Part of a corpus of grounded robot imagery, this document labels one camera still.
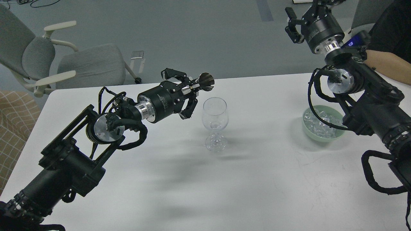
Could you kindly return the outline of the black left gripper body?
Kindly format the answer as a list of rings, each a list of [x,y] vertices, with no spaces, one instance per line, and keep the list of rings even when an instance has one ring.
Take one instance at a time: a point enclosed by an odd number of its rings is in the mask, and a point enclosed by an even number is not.
[[[143,119],[157,123],[171,114],[182,113],[189,93],[188,85],[163,81],[160,85],[138,94],[137,108]]]

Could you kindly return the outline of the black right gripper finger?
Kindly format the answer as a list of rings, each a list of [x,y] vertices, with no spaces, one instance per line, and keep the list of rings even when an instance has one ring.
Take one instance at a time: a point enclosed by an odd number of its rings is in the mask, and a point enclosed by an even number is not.
[[[305,13],[306,21],[318,21],[331,14],[333,6],[340,5],[345,0],[313,0],[311,7]]]
[[[308,25],[308,21],[305,19],[298,19],[292,7],[285,7],[286,14],[288,16],[288,25],[285,28],[286,33],[293,43],[303,43],[304,35],[297,31],[296,26],[301,25],[305,27]]]

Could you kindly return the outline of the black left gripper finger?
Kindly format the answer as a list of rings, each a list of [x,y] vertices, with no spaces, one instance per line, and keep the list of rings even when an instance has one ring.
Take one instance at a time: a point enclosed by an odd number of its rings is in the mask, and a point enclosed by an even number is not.
[[[199,95],[198,92],[195,92],[195,93],[191,92],[187,95],[184,95],[181,98],[181,99],[183,99],[183,102],[185,102],[186,100],[188,100],[188,102],[187,102],[187,105],[186,105],[185,109],[182,109],[179,112],[180,118],[182,118],[183,120],[191,118],[191,116],[194,112],[194,109],[195,109],[195,107],[197,106],[197,103],[198,103],[198,100],[197,100],[198,95]]]
[[[192,82],[185,72],[166,68],[163,71],[161,71],[161,77],[164,79],[164,81],[161,82],[162,88],[193,88],[191,86]],[[181,83],[176,84],[171,81],[168,81],[172,78],[180,81]]]

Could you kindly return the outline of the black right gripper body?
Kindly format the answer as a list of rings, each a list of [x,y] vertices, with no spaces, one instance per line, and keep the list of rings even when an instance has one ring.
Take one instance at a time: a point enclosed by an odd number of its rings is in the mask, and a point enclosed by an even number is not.
[[[329,12],[306,12],[302,20],[306,24],[301,25],[301,42],[306,42],[313,54],[324,53],[324,47],[332,41],[341,43],[345,33],[337,20]]]

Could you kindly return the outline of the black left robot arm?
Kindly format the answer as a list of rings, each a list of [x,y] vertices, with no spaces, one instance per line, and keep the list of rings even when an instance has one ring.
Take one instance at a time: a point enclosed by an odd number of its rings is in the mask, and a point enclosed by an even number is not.
[[[43,150],[43,170],[13,199],[1,202],[2,231],[64,231],[63,225],[44,225],[55,205],[86,196],[105,174],[103,165],[116,150],[143,144],[148,129],[171,114],[188,119],[198,103],[200,90],[211,91],[214,78],[202,73],[191,80],[186,73],[166,68],[163,82],[140,93],[136,100],[126,92],[116,94],[103,87],[99,110],[88,105]]]

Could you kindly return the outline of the person's forearm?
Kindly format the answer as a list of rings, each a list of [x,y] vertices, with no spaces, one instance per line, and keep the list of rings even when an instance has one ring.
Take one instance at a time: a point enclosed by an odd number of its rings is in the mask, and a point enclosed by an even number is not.
[[[411,64],[390,52],[367,50],[365,64],[397,82],[411,84]]]

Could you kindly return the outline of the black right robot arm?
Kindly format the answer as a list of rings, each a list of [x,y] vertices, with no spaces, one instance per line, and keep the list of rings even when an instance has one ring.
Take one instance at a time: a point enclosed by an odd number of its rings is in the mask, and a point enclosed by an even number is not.
[[[364,175],[370,187],[388,195],[407,193],[407,213],[410,215],[410,116],[399,108],[404,94],[386,82],[376,71],[364,64],[366,46],[370,43],[372,24],[353,24],[351,38],[343,41],[345,33],[332,15],[332,7],[341,0],[314,0],[298,19],[292,7],[286,7],[288,25],[285,28],[293,43],[307,42],[313,54],[324,54],[326,66],[313,71],[308,86],[308,102],[313,114],[311,88],[328,102],[338,103],[345,115],[338,126],[320,119],[338,130],[357,135],[376,134],[389,150],[364,152],[361,158]],[[384,188],[374,179],[369,158],[389,160],[389,168],[402,183],[400,187]]]

